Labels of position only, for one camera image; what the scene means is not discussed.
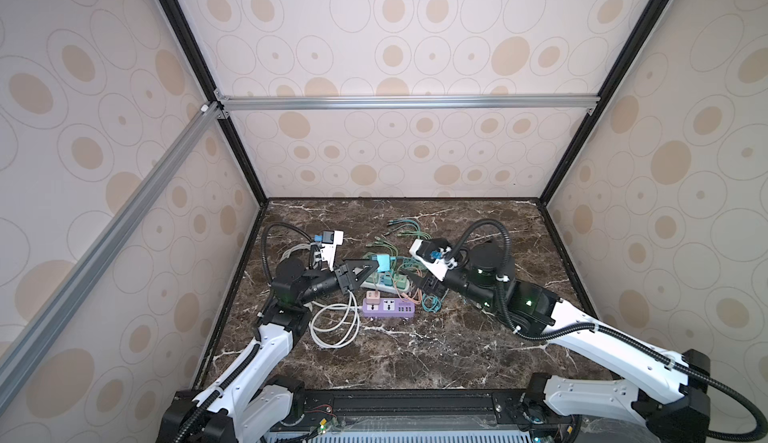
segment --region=brown marble surface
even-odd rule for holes
[[[311,236],[323,229],[340,229],[345,238],[336,252],[338,261],[361,257],[370,250],[365,244],[388,230],[387,220],[398,217],[416,218],[433,237],[442,236],[453,242],[475,220],[496,218],[512,235],[517,276],[543,285],[578,305],[557,251],[532,202],[283,200],[270,203],[262,227],[285,221]],[[469,241],[495,232],[493,227],[479,229]],[[302,243],[300,238],[289,230],[273,229],[269,237],[273,272],[280,255]],[[407,255],[412,238],[394,234],[387,238],[398,246],[400,254]],[[260,252],[257,243],[216,348],[206,385],[226,369],[252,338],[250,323],[268,293]],[[363,294],[357,292],[360,304]],[[342,299],[335,295],[322,303]],[[333,315],[335,318],[341,317],[340,313],[334,313],[337,313]],[[338,339],[334,333],[323,336],[330,342]],[[342,349],[321,349],[307,333],[273,373],[301,379],[309,389],[495,389],[524,388],[531,373],[536,371],[569,378],[610,378],[608,371],[597,363],[561,346],[522,341],[504,329],[495,317],[481,313],[462,296],[451,292],[437,314],[417,308],[411,320],[362,318],[357,338]]]

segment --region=wall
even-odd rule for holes
[[[707,353],[764,411],[767,34],[768,0],[674,0],[550,204],[606,322]]]
[[[597,92],[648,0],[182,2],[223,94],[322,96]],[[253,130],[264,125],[266,132],[241,132],[241,136],[254,150],[254,166],[270,196],[365,193],[533,197],[541,193],[541,180],[545,181],[554,170],[557,153],[570,135],[564,128],[558,130],[557,138],[566,136],[556,141],[552,141],[554,136],[539,135],[541,126],[537,125],[547,121],[556,112],[553,109],[530,111],[534,114],[532,132],[515,133],[515,119],[526,111],[496,112],[498,130],[491,132],[472,128],[480,126],[486,119],[483,115],[492,110],[469,110],[469,116],[434,111],[430,116],[434,120],[432,130],[424,132],[405,130],[405,126],[414,126],[412,118],[418,113],[407,111],[393,116],[397,131],[368,131],[384,113],[376,111],[356,115],[347,111],[303,112],[300,118],[311,126],[306,135],[295,133],[303,136],[274,132],[280,122],[280,114],[274,112],[264,117],[264,123],[248,123],[261,116],[241,114],[240,128]],[[567,113],[559,116],[562,121],[556,123],[558,128],[570,126],[584,115],[582,110]],[[359,123],[348,123],[358,116]],[[349,124],[364,128],[349,131]],[[456,124],[463,126],[461,132],[446,129]],[[522,142],[524,147],[504,154],[504,144],[528,134],[533,136]],[[422,139],[430,141],[426,144],[430,148],[427,156],[408,159],[408,148],[421,146],[417,141]],[[435,152],[440,156],[439,147],[448,139],[453,140],[449,145],[461,146],[467,156],[436,157],[419,164],[431,159]],[[341,156],[323,158],[320,146],[325,142],[335,144]],[[290,145],[299,144],[306,145],[307,157],[295,157],[290,151]],[[381,150],[378,159],[370,163],[371,169],[366,170],[376,175],[372,185],[355,181],[353,168],[358,163],[369,164],[370,159],[356,157],[350,149],[352,144]],[[485,148],[485,153],[473,158],[472,148]],[[531,161],[517,162],[520,152]],[[509,166],[511,160],[516,163],[507,169],[510,176],[495,181],[488,178],[495,169]],[[314,179],[306,181],[297,176],[287,181],[288,174],[298,174],[302,171],[299,167],[310,161]],[[473,172],[477,178],[473,180],[435,178],[442,162],[456,164],[458,169],[451,169],[452,173],[463,175],[477,169],[481,174]],[[327,163],[341,166],[352,177],[333,176],[341,173],[331,172],[330,177],[321,179],[321,173],[332,171]],[[535,182],[528,179],[526,169],[535,172]]]
[[[214,124],[0,417],[0,442],[155,441],[255,217]]]
[[[268,196],[542,193],[584,108],[233,112]]]
[[[0,355],[202,96],[152,0],[0,0]]]

